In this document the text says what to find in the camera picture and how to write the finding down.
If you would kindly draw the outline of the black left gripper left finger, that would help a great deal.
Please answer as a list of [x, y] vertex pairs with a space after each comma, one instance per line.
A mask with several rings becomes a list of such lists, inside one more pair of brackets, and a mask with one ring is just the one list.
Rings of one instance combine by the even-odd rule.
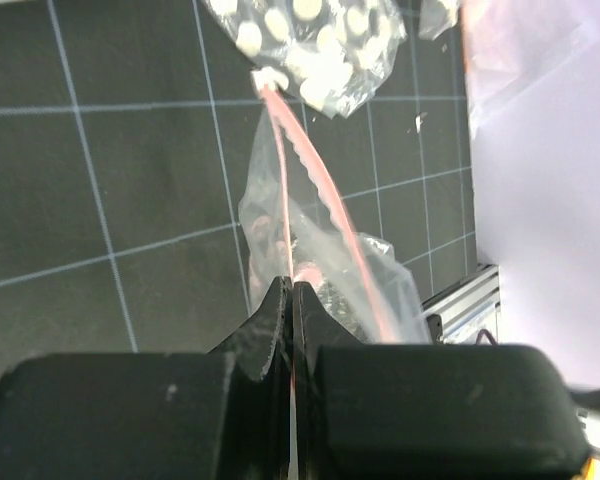
[[0, 378], [0, 479], [283, 479], [292, 288], [207, 353], [52, 354]]

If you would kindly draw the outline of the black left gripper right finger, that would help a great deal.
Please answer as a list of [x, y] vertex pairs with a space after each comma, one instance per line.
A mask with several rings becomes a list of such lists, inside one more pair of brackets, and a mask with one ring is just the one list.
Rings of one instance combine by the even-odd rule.
[[590, 458], [537, 349], [364, 344], [305, 282], [293, 334], [302, 479], [572, 479]]

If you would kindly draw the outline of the pink-zipper clear zip bag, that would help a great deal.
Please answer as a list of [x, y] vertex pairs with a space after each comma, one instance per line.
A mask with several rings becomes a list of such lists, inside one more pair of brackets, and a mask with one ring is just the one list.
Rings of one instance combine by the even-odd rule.
[[324, 161], [278, 91], [272, 68], [252, 72], [263, 103], [238, 217], [249, 248], [249, 299], [271, 281], [309, 284], [355, 337], [427, 344], [431, 335], [411, 272], [391, 244], [359, 232]]

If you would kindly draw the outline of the white-dotted clear zip bag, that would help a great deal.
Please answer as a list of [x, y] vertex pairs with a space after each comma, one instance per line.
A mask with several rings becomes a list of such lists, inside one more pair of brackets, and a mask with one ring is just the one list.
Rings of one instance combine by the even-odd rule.
[[263, 84], [349, 117], [393, 71], [407, 32], [394, 1], [208, 1]]

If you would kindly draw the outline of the aluminium frame rail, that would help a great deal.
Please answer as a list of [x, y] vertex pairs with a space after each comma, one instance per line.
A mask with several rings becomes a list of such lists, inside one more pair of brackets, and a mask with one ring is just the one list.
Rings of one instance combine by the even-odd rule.
[[501, 313], [499, 267], [481, 265], [476, 272], [423, 304], [436, 344], [495, 345]]

